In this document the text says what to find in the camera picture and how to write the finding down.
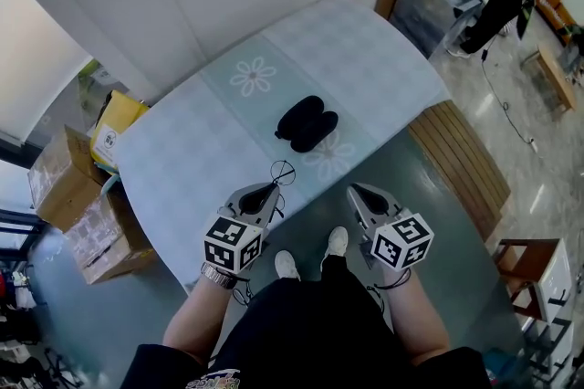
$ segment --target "white label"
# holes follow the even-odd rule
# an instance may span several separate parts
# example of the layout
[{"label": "white label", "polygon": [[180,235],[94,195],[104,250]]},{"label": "white label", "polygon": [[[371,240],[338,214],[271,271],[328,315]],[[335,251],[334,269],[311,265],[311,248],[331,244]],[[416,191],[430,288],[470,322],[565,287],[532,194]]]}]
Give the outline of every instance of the white label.
[{"label": "white label", "polygon": [[120,133],[112,130],[110,126],[104,123],[101,125],[98,137],[93,145],[93,151],[113,168],[116,168],[113,162],[113,151],[119,138]]}]

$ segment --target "sneaker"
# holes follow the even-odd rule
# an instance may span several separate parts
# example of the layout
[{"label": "sneaker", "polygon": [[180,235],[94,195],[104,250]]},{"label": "sneaker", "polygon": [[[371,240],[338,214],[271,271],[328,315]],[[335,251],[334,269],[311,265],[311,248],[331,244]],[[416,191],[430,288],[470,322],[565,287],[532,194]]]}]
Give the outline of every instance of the sneaker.
[{"label": "sneaker", "polygon": [[296,269],[296,262],[294,262],[294,258],[287,251],[280,251],[276,254],[274,265],[276,266],[277,276],[281,279],[300,280],[300,274],[298,274]]},{"label": "sneaker", "polygon": [[329,255],[333,256],[345,256],[347,252],[347,245],[349,244],[349,233],[347,233],[347,228],[344,226],[337,226],[328,237],[328,247],[325,257],[322,258],[320,262],[320,271],[322,272],[322,263],[325,261]]},{"label": "sneaker", "polygon": [[471,57],[468,53],[459,47],[455,49],[447,48],[446,51],[448,51],[448,53],[450,53],[450,55],[455,58],[469,59]]}]

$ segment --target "small wooden table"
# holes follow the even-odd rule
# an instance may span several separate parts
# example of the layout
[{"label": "small wooden table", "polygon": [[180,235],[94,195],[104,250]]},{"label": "small wooden table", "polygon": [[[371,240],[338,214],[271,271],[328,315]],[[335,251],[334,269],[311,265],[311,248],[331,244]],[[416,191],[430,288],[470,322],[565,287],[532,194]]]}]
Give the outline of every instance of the small wooden table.
[{"label": "small wooden table", "polygon": [[559,100],[564,106],[564,111],[575,110],[576,95],[574,94],[574,89],[566,80],[566,75],[549,48],[545,45],[539,45],[537,51],[521,64],[521,68],[524,67],[526,63],[534,60],[537,60],[539,66],[544,70],[547,80],[549,80],[558,93]]}]

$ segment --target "metal watch band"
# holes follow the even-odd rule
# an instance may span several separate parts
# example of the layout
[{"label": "metal watch band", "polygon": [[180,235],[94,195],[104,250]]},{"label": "metal watch band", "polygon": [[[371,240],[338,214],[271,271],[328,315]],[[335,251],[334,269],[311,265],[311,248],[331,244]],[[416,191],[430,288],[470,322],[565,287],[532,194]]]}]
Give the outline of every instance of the metal watch band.
[{"label": "metal watch band", "polygon": [[220,272],[210,264],[204,262],[201,266],[201,274],[211,280],[213,283],[216,283],[220,287],[224,289],[233,289],[237,284],[237,279],[223,272]]}]

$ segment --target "marble floor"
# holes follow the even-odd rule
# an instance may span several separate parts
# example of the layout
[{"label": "marble floor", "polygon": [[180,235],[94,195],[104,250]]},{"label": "marble floor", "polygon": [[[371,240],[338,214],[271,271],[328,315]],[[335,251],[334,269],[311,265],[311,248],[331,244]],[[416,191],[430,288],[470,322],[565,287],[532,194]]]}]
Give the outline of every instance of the marble floor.
[{"label": "marble floor", "polygon": [[[498,37],[485,62],[496,94],[509,105],[509,117],[524,138],[535,139],[537,152],[507,122],[485,80],[480,53],[465,60],[440,52],[432,56],[431,62],[511,188],[503,219],[487,247],[493,251],[502,237],[563,237],[576,277],[582,264],[579,237],[584,229],[584,89],[575,87],[579,108],[560,115],[555,91],[538,64],[520,68],[520,63],[542,42],[556,56],[562,50],[535,13],[522,41],[515,30],[509,37]],[[566,313],[568,317],[573,313],[577,328],[575,351],[579,352],[584,344],[584,300],[573,291]]]}]

